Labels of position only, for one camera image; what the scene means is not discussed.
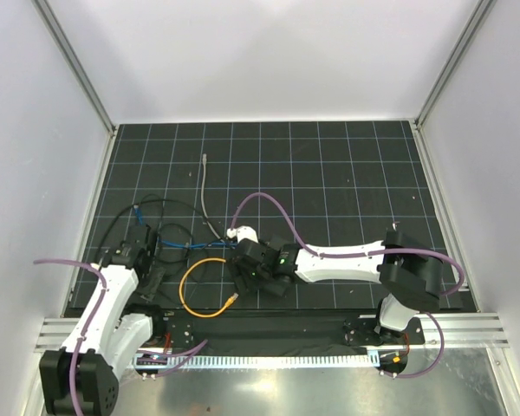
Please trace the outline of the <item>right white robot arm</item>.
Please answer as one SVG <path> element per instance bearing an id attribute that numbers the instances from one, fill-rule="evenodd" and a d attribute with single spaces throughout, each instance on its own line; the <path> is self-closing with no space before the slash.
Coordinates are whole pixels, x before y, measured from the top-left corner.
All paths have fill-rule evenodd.
<path id="1" fill-rule="evenodd" d="M 263 243 L 249 226 L 230 228 L 235 243 L 228 269 L 241 296 L 263 291 L 283 296 L 293 284 L 330 280 L 363 281 L 387 290 L 373 322 L 374 336 L 393 343 L 418 313 L 440 309 L 444 262 L 427 246 L 401 231 L 356 246 L 324 247 L 274 238 Z"/>

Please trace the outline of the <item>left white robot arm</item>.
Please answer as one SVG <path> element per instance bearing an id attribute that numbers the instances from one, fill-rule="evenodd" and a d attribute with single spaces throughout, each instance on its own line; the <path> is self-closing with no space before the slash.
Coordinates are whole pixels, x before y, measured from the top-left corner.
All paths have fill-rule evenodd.
<path id="1" fill-rule="evenodd" d="M 97 277 L 81 318 L 57 349 L 39 362 L 44 406 L 49 415 L 109 415 L 120 377 L 139 347 L 156 347 L 166 325 L 146 312 L 125 313 L 132 293 L 146 279 L 157 238 L 148 225 L 134 225 L 98 263 L 70 261 Z"/>

